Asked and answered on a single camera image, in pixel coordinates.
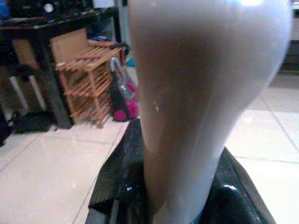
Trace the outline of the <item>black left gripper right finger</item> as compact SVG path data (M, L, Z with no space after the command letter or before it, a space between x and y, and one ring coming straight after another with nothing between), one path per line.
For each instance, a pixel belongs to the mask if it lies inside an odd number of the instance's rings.
M276 221L237 159L224 148L196 224L275 224Z

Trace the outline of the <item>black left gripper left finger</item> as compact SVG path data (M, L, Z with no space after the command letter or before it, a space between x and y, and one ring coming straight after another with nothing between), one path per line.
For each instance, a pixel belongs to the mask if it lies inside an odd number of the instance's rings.
M143 177L144 142L139 119L127 126L121 141L98 174L88 205L90 224L148 224Z

